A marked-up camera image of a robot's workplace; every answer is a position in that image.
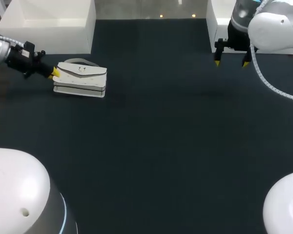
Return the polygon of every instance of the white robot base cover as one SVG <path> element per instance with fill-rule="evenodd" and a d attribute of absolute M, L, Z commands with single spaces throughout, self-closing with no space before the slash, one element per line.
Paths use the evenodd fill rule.
<path fill-rule="evenodd" d="M 293 173 L 270 189 L 263 217 L 268 234 L 293 234 Z"/>
<path fill-rule="evenodd" d="M 105 96 L 106 72 L 104 67 L 82 58 L 72 58 L 58 64 L 60 77 L 53 77 L 54 92 L 80 96 Z"/>
<path fill-rule="evenodd" d="M 45 167 L 17 150 L 0 149 L 0 234 L 78 234 Z"/>

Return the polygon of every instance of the white bin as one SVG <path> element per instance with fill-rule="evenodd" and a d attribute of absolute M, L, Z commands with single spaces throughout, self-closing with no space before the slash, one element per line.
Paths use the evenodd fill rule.
<path fill-rule="evenodd" d="M 47 54 L 90 54 L 95 21 L 94 0 L 12 0 L 0 34 Z"/>
<path fill-rule="evenodd" d="M 216 51 L 215 42 L 218 39 L 228 39 L 228 25 L 235 6 L 236 0 L 209 0 L 206 13 L 207 28 L 209 30 L 209 40 L 212 52 Z M 224 53 L 245 53 L 235 51 L 225 47 Z M 278 50 L 278 51 L 264 51 L 258 50 L 259 54 L 289 54 L 293 55 L 293 48 Z"/>

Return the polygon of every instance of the cable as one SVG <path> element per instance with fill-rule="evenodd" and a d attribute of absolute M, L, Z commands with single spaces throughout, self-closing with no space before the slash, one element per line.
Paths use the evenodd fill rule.
<path fill-rule="evenodd" d="M 269 2 L 269 0 L 264 0 L 260 6 L 257 8 L 255 15 L 256 16 L 258 13 L 260 13 L 262 11 L 262 9 L 264 8 L 264 6 Z M 254 68 L 259 76 L 259 78 L 262 80 L 262 82 L 268 87 L 270 88 L 272 91 L 274 91 L 275 93 L 284 96 L 286 98 L 292 99 L 293 100 L 293 95 L 291 94 L 287 94 L 285 92 L 282 92 L 281 90 L 278 90 L 277 88 L 275 88 L 274 86 L 272 86 L 263 76 L 262 72 L 259 69 L 258 63 L 257 63 L 257 59 L 256 59 L 256 54 L 255 54 L 255 49 L 254 49 L 254 45 L 251 42 L 251 56 L 252 56 L 252 60 L 253 60 L 253 64 L 254 64 Z"/>
<path fill-rule="evenodd" d="M 17 40 L 14 40 L 14 39 L 11 39 L 11 38 L 6 38 L 6 37 L 3 37 L 3 36 L 0 36 L 0 40 L 3 40 L 3 41 L 8 41 L 8 42 L 13 42 L 21 47 L 24 47 L 24 43 L 22 42 L 19 42 Z"/>

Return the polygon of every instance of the white handbag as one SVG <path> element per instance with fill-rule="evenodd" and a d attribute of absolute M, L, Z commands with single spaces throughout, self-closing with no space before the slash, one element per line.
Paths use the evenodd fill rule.
<path fill-rule="evenodd" d="M 56 93 L 103 98 L 107 69 L 83 58 L 72 58 L 58 64 L 60 77 L 53 77 Z"/>

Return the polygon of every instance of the black mat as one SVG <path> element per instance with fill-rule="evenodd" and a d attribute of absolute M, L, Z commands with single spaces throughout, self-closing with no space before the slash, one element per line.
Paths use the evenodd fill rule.
<path fill-rule="evenodd" d="M 293 101 L 242 55 L 216 68 L 205 20 L 98 21 L 82 58 L 108 68 L 104 99 L 15 73 L 0 115 L 0 147 L 45 165 L 81 234 L 265 233 L 264 198 L 293 172 Z M 291 58 L 258 60 L 293 94 Z"/>

